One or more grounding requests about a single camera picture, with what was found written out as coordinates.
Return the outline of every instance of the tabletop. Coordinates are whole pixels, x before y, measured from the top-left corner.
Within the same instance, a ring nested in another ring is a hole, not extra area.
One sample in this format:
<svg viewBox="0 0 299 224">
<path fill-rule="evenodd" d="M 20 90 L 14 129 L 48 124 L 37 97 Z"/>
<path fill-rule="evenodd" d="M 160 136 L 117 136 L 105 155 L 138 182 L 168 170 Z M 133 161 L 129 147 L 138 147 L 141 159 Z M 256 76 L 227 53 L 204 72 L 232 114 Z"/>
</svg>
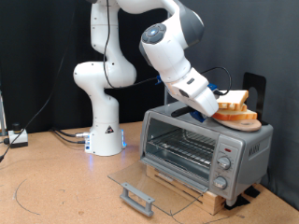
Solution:
<svg viewBox="0 0 299 224">
<path fill-rule="evenodd" d="M 107 177 L 139 161 L 142 122 L 121 128 L 128 146 L 112 157 L 87 154 L 50 132 L 28 134 L 29 146 L 11 149 L 0 163 L 1 223 L 299 223 L 298 211 L 261 185 L 257 198 L 244 196 L 250 204 L 215 216 L 192 204 L 173 217 L 153 207 L 154 216 L 145 217 Z"/>
</svg>

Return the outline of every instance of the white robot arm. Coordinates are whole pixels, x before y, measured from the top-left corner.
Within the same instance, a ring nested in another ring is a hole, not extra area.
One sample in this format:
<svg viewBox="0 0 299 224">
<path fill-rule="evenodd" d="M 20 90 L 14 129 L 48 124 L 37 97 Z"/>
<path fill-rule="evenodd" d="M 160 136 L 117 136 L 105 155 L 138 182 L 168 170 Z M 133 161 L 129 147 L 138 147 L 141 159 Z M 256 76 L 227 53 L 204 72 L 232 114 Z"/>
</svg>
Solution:
<svg viewBox="0 0 299 224">
<path fill-rule="evenodd" d="M 172 15 L 145 31 L 140 51 L 160 73 L 174 98 L 209 117 L 216 113 L 218 104 L 207 79 L 191 67 L 184 55 L 184 50 L 198 43 L 204 33 L 199 16 L 179 0 L 118 0 L 118 3 L 129 13 L 162 7 Z"/>
<path fill-rule="evenodd" d="M 111 85 L 130 86 L 136 78 L 134 66 L 121 53 L 118 27 L 120 8 L 134 14 L 165 8 L 172 15 L 163 23 L 147 29 L 142 35 L 140 50 L 148 63 L 160 73 L 173 97 L 207 116 L 218 110 L 216 98 L 207 87 L 208 81 L 191 68 L 184 56 L 184 50 L 199 42 L 204 32 L 204 25 L 196 13 L 179 0 L 87 1 L 93 3 L 92 46 L 104 53 L 107 43 L 107 61 L 81 63 L 74 71 L 74 80 L 88 93 L 93 105 L 93 126 L 87 134 L 86 152 L 100 156 L 121 152 L 119 103 L 105 94 L 105 89 L 111 88 Z"/>
</svg>

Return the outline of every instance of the metal handle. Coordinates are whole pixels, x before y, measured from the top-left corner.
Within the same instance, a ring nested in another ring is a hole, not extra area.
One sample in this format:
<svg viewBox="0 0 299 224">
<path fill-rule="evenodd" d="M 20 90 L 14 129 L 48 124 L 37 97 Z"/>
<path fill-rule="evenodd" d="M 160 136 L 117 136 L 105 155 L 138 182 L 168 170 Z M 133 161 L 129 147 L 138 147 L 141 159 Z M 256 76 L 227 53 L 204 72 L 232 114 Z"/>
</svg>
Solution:
<svg viewBox="0 0 299 224">
<path fill-rule="evenodd" d="M 153 212 L 151 211 L 151 204 L 155 201 L 150 196 L 146 195 L 145 193 L 141 192 L 140 190 L 134 188 L 133 186 L 129 185 L 128 183 L 121 184 L 123 186 L 123 192 L 121 194 L 121 198 L 131 205 L 134 209 L 138 210 L 142 214 L 152 217 Z M 137 203 L 133 199 L 129 197 L 129 191 L 135 194 L 137 197 L 141 198 L 146 202 L 146 207 L 142 206 L 140 203 Z"/>
</svg>

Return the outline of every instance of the blue indicator light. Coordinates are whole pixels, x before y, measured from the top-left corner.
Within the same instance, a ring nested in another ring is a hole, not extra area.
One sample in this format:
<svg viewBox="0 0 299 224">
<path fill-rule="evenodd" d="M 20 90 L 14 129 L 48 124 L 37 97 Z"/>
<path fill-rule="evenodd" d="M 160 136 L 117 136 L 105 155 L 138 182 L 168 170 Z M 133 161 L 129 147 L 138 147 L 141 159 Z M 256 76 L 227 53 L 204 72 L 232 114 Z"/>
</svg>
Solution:
<svg viewBox="0 0 299 224">
<path fill-rule="evenodd" d="M 121 140 L 122 140 L 122 148 L 126 148 L 127 144 L 124 141 L 124 133 L 123 133 L 123 129 L 121 129 Z"/>
<path fill-rule="evenodd" d="M 90 171 L 93 171 L 93 156 L 90 155 Z"/>
<path fill-rule="evenodd" d="M 155 36 L 159 33 L 159 29 L 154 27 L 154 28 L 151 28 L 149 31 L 148 31 L 148 36 Z"/>
</svg>

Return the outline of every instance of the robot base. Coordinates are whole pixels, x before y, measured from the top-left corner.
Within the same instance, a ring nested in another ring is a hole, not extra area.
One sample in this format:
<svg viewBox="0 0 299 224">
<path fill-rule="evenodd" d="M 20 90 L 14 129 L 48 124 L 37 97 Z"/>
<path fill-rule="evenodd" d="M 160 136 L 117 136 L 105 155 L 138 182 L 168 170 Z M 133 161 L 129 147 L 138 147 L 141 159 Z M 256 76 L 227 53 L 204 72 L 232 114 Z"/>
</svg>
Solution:
<svg viewBox="0 0 299 224">
<path fill-rule="evenodd" d="M 118 122 L 94 123 L 85 139 L 85 152 L 97 156 L 113 156 L 122 151 L 122 134 Z"/>
</svg>

